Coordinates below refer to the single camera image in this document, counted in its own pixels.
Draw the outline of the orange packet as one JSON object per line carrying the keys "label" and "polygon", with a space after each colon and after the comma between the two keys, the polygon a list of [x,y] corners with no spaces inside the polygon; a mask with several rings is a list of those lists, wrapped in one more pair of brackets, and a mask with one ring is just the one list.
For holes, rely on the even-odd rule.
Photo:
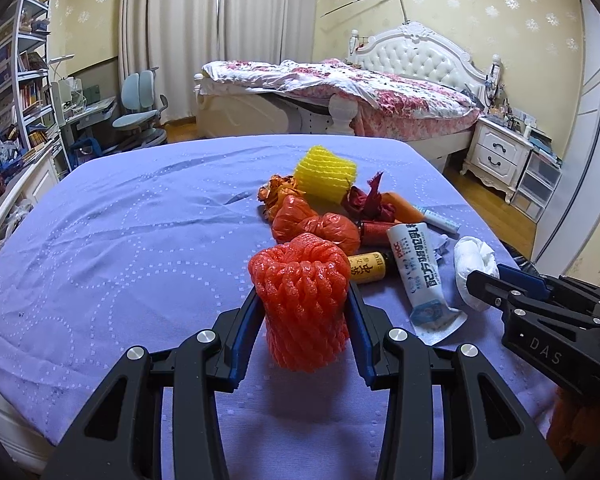
{"label": "orange packet", "polygon": [[425,221],[424,214],[396,192],[382,193],[381,203],[393,212],[396,222],[419,223]]}

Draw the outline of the white teal tube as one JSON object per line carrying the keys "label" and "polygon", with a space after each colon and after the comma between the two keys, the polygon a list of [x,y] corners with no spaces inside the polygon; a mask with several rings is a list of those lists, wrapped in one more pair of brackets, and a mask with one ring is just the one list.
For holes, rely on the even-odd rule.
{"label": "white teal tube", "polygon": [[457,235],[460,232],[460,225],[457,222],[442,216],[442,214],[438,214],[437,212],[424,207],[417,207],[416,210],[422,214],[422,218],[424,218],[424,222],[426,222],[428,226],[433,226],[450,235]]}

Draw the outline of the yellow label dark bottle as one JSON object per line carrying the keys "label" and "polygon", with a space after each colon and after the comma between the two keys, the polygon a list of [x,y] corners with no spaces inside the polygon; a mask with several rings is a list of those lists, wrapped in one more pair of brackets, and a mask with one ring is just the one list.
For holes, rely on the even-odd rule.
{"label": "yellow label dark bottle", "polygon": [[387,276],[387,261],[381,252],[349,257],[351,280],[356,284],[375,283]]}

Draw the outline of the dark red wrapper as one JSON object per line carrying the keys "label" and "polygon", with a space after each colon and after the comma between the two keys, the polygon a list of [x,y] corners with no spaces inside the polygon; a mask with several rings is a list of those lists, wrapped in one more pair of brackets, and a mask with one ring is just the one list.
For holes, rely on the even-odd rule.
{"label": "dark red wrapper", "polygon": [[353,220],[376,222],[396,221],[396,208],[382,202],[381,192],[379,192],[381,177],[382,171],[379,171],[367,181],[368,186],[370,187],[370,190],[367,193],[353,185],[352,188],[344,194],[340,205],[347,211],[348,215]]}

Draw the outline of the cream curtains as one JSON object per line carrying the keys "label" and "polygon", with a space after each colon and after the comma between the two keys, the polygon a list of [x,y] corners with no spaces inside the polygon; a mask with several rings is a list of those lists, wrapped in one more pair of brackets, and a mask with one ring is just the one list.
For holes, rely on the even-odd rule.
{"label": "cream curtains", "polygon": [[312,58],[316,0],[121,0],[119,68],[156,70],[164,120],[196,114],[194,76],[211,61]]}

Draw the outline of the lavender paper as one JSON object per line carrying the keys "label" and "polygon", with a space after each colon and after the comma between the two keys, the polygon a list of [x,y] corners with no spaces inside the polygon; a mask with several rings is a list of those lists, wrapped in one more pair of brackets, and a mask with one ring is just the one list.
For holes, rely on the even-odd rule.
{"label": "lavender paper", "polygon": [[430,241],[434,258],[437,261],[443,259],[444,255],[449,251],[450,238],[446,234],[438,234],[436,232],[428,232],[428,240]]}

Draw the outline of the red foam fruit net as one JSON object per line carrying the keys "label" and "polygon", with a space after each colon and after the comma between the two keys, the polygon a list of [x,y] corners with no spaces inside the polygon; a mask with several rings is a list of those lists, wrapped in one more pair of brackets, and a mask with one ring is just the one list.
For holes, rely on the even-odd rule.
{"label": "red foam fruit net", "polygon": [[248,270],[264,305],[266,342],[277,365],[313,373],[334,362],[349,338],[343,314],[351,276],[347,255],[304,233],[261,250]]}

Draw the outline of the pink floral duvet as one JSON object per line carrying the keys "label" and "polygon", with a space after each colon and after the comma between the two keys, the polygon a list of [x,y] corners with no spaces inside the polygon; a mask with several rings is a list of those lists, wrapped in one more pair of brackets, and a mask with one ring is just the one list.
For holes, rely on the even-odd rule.
{"label": "pink floral duvet", "polygon": [[358,106],[357,136],[419,141],[471,128],[481,115],[469,96],[434,82],[361,70],[331,58],[321,63],[213,61],[202,66],[200,93],[273,93],[327,102],[339,96]]}

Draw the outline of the white nightstand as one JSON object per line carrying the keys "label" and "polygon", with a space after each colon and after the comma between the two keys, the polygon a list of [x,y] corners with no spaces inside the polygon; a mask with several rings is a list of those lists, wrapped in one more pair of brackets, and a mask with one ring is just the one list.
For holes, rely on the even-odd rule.
{"label": "white nightstand", "polygon": [[470,172],[484,186],[503,193],[509,205],[531,151],[532,144],[523,136],[480,117],[460,174]]}

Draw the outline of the white tissue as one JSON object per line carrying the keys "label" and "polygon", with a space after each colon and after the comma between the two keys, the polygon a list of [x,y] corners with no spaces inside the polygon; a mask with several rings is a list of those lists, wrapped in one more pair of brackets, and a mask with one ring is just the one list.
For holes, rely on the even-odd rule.
{"label": "white tissue", "polygon": [[467,279],[474,271],[483,272],[492,278],[500,277],[493,248],[478,238],[461,237],[454,246],[454,268],[455,284],[464,304],[477,312],[488,310],[488,304],[471,296],[467,288]]}

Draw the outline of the orange plastic bag ball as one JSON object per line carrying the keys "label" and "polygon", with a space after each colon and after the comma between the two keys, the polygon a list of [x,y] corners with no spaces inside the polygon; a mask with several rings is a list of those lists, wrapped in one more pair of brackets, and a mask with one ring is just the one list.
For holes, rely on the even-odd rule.
{"label": "orange plastic bag ball", "polygon": [[300,196],[286,196],[272,221],[272,235],[278,244],[291,242],[309,233],[338,246],[345,254],[353,255],[361,246],[358,227],[342,214],[318,214]]}

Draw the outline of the white milk powder sachet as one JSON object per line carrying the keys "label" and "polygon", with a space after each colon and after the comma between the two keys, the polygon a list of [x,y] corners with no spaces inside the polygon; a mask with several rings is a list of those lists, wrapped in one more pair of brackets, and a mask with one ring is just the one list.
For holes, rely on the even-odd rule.
{"label": "white milk powder sachet", "polygon": [[387,236],[411,305],[415,335],[427,346],[434,346],[459,330],[467,314],[445,300],[434,246],[424,222],[395,224]]}

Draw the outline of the orange wrapper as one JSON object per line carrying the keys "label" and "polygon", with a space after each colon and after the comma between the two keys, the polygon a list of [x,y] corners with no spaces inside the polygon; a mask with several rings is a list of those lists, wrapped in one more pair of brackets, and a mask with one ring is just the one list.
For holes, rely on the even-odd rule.
{"label": "orange wrapper", "polygon": [[303,195],[294,176],[273,174],[268,183],[259,188],[258,200],[263,204],[265,219],[272,222],[287,196]]}

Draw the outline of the yellow foam fruit net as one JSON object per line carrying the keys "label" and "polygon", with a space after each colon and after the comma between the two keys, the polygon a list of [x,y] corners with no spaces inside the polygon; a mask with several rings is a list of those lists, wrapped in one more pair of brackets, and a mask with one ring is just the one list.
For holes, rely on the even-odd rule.
{"label": "yellow foam fruit net", "polygon": [[339,204],[355,184],[358,166],[324,146],[310,148],[294,168],[298,189]]}

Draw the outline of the red cylindrical wrapper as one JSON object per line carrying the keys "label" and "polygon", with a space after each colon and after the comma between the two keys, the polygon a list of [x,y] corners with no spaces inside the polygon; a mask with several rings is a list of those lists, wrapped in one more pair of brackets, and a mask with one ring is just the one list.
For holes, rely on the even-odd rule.
{"label": "red cylindrical wrapper", "polygon": [[396,226],[396,222],[359,221],[358,232],[362,246],[389,246],[388,231]]}

